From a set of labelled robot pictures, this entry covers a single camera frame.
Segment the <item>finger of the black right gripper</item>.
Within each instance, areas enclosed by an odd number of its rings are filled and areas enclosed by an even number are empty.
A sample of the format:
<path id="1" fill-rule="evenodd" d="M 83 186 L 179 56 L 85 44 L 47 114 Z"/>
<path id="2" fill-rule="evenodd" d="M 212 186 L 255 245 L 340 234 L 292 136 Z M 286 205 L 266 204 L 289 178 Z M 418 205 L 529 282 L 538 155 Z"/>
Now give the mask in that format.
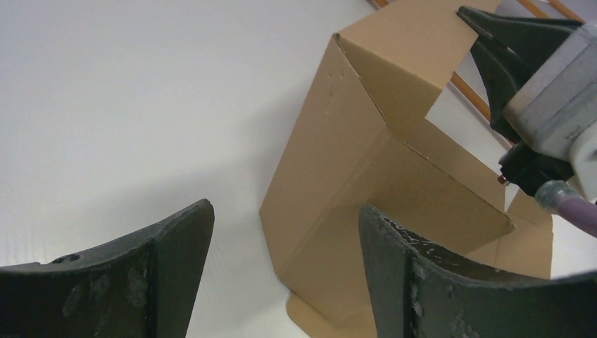
<path id="1" fill-rule="evenodd" d="M 504 117 L 506 105 L 583 22 L 502 16 L 471 6 L 461 6 L 456 15 L 478 34 L 470 53 L 486 90 L 491 129 L 520 142 Z"/>

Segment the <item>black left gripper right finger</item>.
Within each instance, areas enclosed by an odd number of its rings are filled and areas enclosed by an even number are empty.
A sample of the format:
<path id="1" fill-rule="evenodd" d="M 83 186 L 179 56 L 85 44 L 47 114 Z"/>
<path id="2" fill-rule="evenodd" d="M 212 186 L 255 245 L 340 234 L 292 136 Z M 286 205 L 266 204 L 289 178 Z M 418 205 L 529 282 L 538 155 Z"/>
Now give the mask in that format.
<path id="1" fill-rule="evenodd" d="M 472 261 L 378 208 L 358 216 L 379 337 L 595 337 L 596 274 L 544 280 Z"/>

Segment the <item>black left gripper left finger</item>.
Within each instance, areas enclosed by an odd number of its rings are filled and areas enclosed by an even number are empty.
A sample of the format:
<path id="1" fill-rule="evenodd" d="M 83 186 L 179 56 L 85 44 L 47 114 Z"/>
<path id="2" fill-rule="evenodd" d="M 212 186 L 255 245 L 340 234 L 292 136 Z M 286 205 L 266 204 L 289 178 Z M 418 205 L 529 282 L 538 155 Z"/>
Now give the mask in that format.
<path id="1" fill-rule="evenodd" d="M 1 268 L 2 337 L 185 337 L 214 228 L 202 199 L 47 264 Z"/>

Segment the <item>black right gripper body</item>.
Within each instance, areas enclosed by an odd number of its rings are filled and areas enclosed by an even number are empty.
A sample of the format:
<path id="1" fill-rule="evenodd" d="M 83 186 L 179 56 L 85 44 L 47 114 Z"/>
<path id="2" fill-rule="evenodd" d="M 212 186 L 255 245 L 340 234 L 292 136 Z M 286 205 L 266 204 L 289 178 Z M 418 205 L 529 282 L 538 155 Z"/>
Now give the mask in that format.
<path id="1" fill-rule="evenodd" d="M 534 197 L 539 188 L 551 180 L 568 181 L 574 176 L 569 162 L 540 154 L 524 142 L 516 144 L 499 160 L 501 183 L 517 185 Z"/>

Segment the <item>brown cardboard box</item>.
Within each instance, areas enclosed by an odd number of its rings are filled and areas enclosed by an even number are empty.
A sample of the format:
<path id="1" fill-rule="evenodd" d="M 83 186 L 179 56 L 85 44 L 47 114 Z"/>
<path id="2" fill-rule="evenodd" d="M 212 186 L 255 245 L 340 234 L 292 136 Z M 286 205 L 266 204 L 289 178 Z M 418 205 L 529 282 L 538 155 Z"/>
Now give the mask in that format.
<path id="1" fill-rule="evenodd" d="M 461 1 L 396 1 L 334 34 L 263 203 L 289 317 L 311 337 L 375 337 L 358 214 L 372 204 L 446 248 L 551 276 L 553 223 L 427 119 L 477 35 Z"/>

